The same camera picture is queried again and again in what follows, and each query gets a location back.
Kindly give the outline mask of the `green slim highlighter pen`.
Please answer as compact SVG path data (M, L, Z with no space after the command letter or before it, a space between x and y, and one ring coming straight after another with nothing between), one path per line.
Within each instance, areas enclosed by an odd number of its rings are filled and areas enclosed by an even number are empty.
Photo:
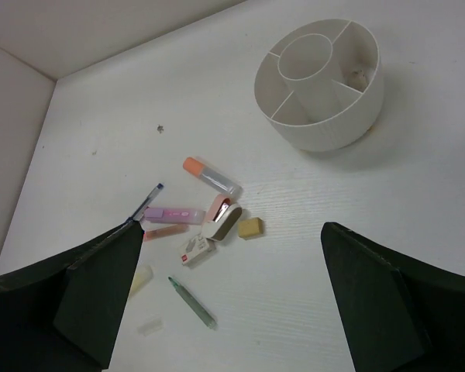
M215 329L216 320L208 310L193 296L193 294L173 277L167 278L174 290L179 294L188 307L198 316L198 318L209 328Z

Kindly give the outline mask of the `purple highlighter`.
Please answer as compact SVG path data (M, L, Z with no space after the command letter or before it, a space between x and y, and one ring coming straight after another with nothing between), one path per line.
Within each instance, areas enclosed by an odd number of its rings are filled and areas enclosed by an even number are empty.
M205 211L194 208L152 208L145 210L144 219L160 224L185 224L199 226L205 218Z

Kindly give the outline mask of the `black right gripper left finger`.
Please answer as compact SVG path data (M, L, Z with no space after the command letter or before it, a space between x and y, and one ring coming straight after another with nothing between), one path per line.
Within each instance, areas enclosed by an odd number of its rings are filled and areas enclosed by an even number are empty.
M108 369L142 241L127 221L0 275L0 371Z

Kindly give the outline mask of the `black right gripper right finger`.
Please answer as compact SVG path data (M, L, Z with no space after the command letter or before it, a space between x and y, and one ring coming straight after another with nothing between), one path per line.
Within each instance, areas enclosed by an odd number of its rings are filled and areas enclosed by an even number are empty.
M465 371L465 277L337 222L322 251L357 371Z

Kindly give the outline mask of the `yellow highlighter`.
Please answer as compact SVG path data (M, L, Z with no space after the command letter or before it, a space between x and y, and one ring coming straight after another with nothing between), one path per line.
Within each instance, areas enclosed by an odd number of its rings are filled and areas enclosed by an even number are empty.
M129 298L133 297L153 278L153 271L149 265L141 265L136 268L133 282L129 290Z

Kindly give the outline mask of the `salmon slim highlighter pen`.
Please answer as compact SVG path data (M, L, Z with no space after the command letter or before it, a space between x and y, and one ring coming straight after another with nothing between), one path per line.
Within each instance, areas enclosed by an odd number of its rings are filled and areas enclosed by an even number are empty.
M143 235L143 241L150 241L152 239L160 239L168 236L174 236L177 234L185 233L188 231L187 225L177 224L167 226L155 230L146 231Z

